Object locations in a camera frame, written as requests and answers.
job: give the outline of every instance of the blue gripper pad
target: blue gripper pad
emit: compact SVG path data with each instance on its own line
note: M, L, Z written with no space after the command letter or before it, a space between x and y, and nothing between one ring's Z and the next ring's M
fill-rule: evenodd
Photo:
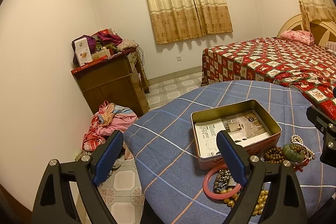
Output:
M92 181L96 187L108 178L109 173L123 148L123 143L124 136L119 131L95 165L95 176Z
M227 136L230 138L230 136L226 131L220 131L216 137L217 147L226 163L227 168L230 170L233 179L237 183L239 183L242 187L244 187L247 183L246 166L239 158L236 150L232 147L231 143L225 137L223 132L225 132ZM247 155L246 159L248 158L248 154L243 147L241 147L240 145L236 145L235 148L237 150L243 149L242 154Z

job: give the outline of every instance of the wooden cabinet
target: wooden cabinet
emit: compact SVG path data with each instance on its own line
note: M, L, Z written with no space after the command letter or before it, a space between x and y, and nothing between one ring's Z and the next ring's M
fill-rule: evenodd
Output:
M129 107L140 117L148 112L148 102L139 73L127 55L120 55L81 70L74 77L93 113L107 100Z

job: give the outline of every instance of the pink bangle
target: pink bangle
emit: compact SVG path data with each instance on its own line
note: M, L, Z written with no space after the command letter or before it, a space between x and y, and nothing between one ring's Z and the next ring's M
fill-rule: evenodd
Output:
M238 193L238 191L241 189L241 185L237 184L231 191L225 193L225 194L215 194L214 192L210 191L209 189L209 181L211 177L218 172L220 169L226 169L227 166L225 163L222 163L218 166L215 166L213 169L209 171L209 173L205 176L203 180L203 191L204 193L209 197L213 199L226 199L232 197L234 194Z

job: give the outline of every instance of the brochure photo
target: brochure photo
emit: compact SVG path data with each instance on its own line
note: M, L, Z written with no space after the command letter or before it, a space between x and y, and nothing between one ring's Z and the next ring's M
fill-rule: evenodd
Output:
M201 157L211 157L220 153L216 136L221 130L226 130L235 143L242 147L270 136L254 110L209 122L198 122L195 124L195 131Z

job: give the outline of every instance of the plaid tablecloth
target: plaid tablecloth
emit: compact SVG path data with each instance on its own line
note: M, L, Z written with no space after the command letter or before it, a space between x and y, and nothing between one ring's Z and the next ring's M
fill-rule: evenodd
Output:
M323 47L259 38L206 48L202 63L202 85L256 80L295 88L336 121L336 58Z
M307 120L305 113L311 104L300 92L258 81L215 83L149 111L125 132L142 191L164 223L223 223L230 208L222 201L210 200L202 190L207 172L198 165L190 115L246 99L256 99L279 123L278 146L290 143L291 135L298 134L316 154L317 159L304 167L303 173L296 173L308 216L335 193L336 169L319 160L323 136ZM251 218L250 223L257 222L258 217Z

